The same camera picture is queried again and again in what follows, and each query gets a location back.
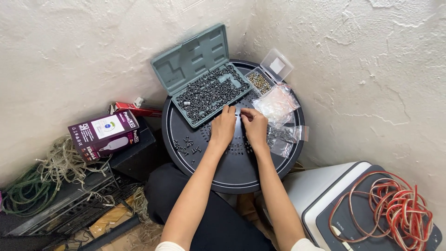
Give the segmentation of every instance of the green cable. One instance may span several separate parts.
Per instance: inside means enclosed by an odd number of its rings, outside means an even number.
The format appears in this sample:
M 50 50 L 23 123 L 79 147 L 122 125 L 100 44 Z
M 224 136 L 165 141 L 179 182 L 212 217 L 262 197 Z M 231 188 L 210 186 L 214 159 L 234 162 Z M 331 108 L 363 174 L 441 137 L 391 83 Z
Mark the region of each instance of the green cable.
M 33 216 L 44 210 L 56 196 L 56 182 L 42 182 L 35 164 L 13 182 L 3 193 L 1 209 L 18 216 Z

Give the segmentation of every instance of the person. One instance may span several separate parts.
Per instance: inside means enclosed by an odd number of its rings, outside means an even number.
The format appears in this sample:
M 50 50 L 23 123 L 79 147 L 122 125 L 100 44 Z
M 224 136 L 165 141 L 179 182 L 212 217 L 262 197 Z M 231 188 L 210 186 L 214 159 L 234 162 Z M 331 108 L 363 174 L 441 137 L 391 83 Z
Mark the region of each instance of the person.
M 322 251 L 305 234 L 288 198 L 266 143 L 268 119 L 255 109 L 242 108 L 246 137 L 256 154 L 260 186 L 281 251 Z M 252 223 L 244 220 L 211 191 L 217 164 L 235 131 L 235 107 L 225 106 L 211 123 L 211 138 L 193 175 L 173 164 L 157 168 L 145 186 L 150 218 L 164 224 L 156 251 L 273 251 Z

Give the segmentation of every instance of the hand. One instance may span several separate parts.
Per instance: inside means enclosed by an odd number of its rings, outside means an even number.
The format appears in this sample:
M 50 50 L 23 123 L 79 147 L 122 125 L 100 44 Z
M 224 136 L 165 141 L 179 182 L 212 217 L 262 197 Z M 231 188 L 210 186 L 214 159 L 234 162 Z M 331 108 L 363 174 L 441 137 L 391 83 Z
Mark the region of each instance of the hand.
M 256 109 L 242 108 L 242 121 L 246 129 L 246 137 L 254 151 L 266 144 L 266 129 L 268 119 Z
M 211 139 L 209 144 L 226 149 L 234 137 L 235 131 L 235 106 L 223 107 L 222 113 L 211 122 Z

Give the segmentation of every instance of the open tool case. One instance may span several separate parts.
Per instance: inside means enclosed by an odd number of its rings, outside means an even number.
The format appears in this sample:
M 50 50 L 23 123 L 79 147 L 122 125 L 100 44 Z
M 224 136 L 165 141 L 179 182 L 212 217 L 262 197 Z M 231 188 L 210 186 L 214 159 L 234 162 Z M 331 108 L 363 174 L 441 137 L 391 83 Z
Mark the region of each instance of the open tool case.
M 282 53 L 276 49 L 271 49 L 268 55 L 260 63 L 260 67 L 256 67 L 245 75 L 248 81 L 252 84 L 252 90 L 258 97 L 262 97 L 266 94 L 271 87 L 283 81 L 283 79 L 294 69 L 294 66 L 285 58 Z M 259 77 L 252 78 L 253 75 L 260 75 Z M 254 79 L 264 79 L 269 88 L 258 88 Z
M 181 45 L 170 49 L 154 58 L 151 64 L 162 86 L 172 96 L 172 102 L 181 111 L 192 128 L 199 127 L 203 122 L 219 112 L 224 105 L 233 103 L 252 89 L 245 76 L 232 63 L 229 63 L 226 26 L 223 24 L 216 25 Z M 227 69 L 231 69 L 230 72 L 233 74 L 224 74 L 223 72 L 227 72 Z M 189 84 L 202 81 L 209 74 L 212 74 L 213 77 L 217 76 L 219 81 L 217 83 L 217 80 L 213 80 L 209 85 L 220 85 L 222 81 L 226 80 L 227 83 L 230 81 L 234 88 L 238 89 L 237 93 L 241 92 L 224 104 L 222 104 L 221 100 L 218 100 L 220 95 L 217 94 L 217 98 L 213 100 L 212 104 L 203 104 L 208 114 L 204 116 L 205 112 L 199 111 L 200 119 L 192 119 L 188 116 L 188 108 L 182 103 L 184 101 L 181 100 L 184 96 L 182 94 L 186 92 L 188 86 L 190 86 Z M 199 96 L 200 93 L 196 92 L 196 97 L 193 99 L 199 100 Z

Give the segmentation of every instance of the white sleeve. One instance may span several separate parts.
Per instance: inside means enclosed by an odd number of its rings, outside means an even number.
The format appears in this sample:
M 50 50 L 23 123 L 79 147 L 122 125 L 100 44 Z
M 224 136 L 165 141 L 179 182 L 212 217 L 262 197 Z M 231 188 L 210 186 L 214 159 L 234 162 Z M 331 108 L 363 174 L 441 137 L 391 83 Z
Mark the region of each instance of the white sleeve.
M 321 248 L 315 247 L 313 243 L 309 239 L 303 238 L 300 239 L 294 244 L 291 248 L 291 251 L 324 251 Z
M 155 251 L 185 251 L 184 248 L 173 242 L 161 242 Z

